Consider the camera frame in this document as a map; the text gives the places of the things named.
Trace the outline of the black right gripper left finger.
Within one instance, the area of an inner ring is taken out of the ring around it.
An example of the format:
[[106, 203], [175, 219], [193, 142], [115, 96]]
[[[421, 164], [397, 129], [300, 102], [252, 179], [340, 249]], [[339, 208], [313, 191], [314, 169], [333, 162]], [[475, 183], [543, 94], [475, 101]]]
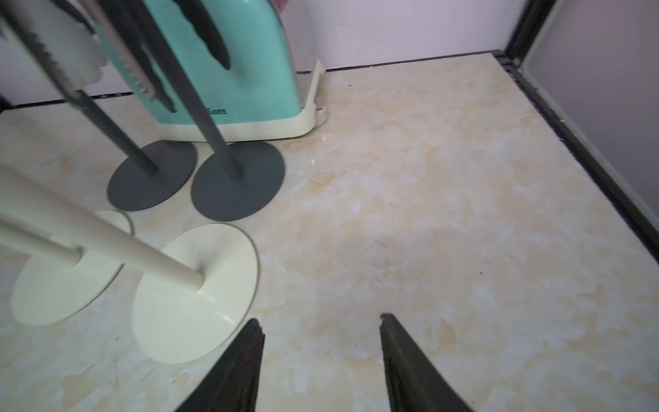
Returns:
[[265, 335], [250, 319], [177, 411], [254, 411]]

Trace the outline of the grey utensil rack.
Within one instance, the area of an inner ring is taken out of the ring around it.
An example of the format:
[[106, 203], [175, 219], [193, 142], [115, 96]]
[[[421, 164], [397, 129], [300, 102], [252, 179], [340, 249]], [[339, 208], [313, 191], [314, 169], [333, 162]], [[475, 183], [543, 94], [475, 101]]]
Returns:
[[128, 8], [147, 48], [214, 150], [192, 182], [195, 208], [214, 221], [238, 221], [259, 212], [281, 189], [285, 176], [281, 152], [267, 142], [228, 145], [145, 3], [131, 1]]

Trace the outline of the mint green toaster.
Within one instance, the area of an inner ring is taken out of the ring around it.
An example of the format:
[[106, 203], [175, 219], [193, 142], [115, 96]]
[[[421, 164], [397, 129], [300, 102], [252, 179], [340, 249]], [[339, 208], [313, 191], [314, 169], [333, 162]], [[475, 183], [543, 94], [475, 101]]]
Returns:
[[[225, 141], [301, 137], [327, 120], [327, 111], [316, 101], [325, 69], [314, 51], [312, 22], [305, 2], [202, 2], [228, 48], [231, 70], [225, 70], [209, 53], [174, 1], [148, 1], [146, 6]], [[140, 91], [103, 32], [95, 24], [94, 28], [106, 56], [154, 118], [161, 138], [203, 142], [204, 135], [142, 34], [142, 48], [173, 101], [175, 113]]]

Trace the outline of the grey utensil rack stand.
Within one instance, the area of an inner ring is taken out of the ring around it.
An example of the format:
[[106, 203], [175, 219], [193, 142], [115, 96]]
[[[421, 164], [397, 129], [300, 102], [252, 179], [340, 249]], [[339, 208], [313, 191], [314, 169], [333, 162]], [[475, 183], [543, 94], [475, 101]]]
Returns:
[[107, 197], [122, 211], [153, 208], [176, 194], [197, 166], [197, 150], [190, 142], [159, 140], [138, 147], [94, 101], [81, 90], [56, 80], [56, 88], [126, 155], [111, 176]]

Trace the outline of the cream utensil rack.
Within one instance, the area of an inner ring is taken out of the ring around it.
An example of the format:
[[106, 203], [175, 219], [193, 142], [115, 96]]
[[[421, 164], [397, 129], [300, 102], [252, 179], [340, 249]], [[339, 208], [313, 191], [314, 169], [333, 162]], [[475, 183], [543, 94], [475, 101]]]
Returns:
[[191, 362], [220, 346], [240, 327], [256, 293], [256, 248], [225, 223], [193, 228], [158, 251], [7, 167], [1, 168], [1, 211], [142, 271], [132, 329], [157, 362]]
[[11, 296], [14, 318], [30, 326], [56, 324], [80, 312], [124, 266], [62, 236], [46, 239], [6, 221], [1, 245], [31, 256]]

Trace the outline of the long steel tongs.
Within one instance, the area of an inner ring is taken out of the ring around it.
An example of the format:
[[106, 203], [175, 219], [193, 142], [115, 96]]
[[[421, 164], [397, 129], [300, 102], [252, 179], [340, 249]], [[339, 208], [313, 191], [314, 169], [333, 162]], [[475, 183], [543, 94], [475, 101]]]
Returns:
[[32, 31], [32, 24], [22, 8], [14, 1], [2, 1], [1, 17], [60, 94], [67, 101], [80, 101], [82, 92], [73, 87], [71, 80], [53, 60], [39, 36]]

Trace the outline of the black nylon tongs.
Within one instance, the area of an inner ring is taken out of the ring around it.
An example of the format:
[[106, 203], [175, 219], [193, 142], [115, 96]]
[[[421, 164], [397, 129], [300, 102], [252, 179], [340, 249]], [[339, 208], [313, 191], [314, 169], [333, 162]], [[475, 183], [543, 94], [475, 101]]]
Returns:
[[192, 24], [197, 36], [206, 44], [209, 53], [225, 70], [231, 70], [228, 48], [204, 3], [200, 0], [174, 0], [174, 2], [185, 19]]

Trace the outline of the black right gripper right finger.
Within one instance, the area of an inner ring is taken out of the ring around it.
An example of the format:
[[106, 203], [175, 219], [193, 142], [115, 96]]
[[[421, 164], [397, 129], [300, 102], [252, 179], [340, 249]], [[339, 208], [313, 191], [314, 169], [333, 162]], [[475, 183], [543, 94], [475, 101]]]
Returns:
[[380, 315], [384, 378], [392, 411], [470, 411], [391, 313]]

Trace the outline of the steel tongs white tips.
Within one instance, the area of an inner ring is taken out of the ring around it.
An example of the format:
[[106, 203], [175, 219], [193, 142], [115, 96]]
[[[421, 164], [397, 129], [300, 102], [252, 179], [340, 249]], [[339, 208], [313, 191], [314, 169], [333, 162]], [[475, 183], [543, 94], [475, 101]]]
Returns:
[[80, 90], [101, 81], [108, 65], [94, 36], [91, 23], [69, 1], [3, 1], [1, 3], [1, 38], [13, 60], [41, 82], [51, 83], [39, 61], [15, 31], [14, 22], [27, 25], [37, 45], [66, 76], [72, 89]]

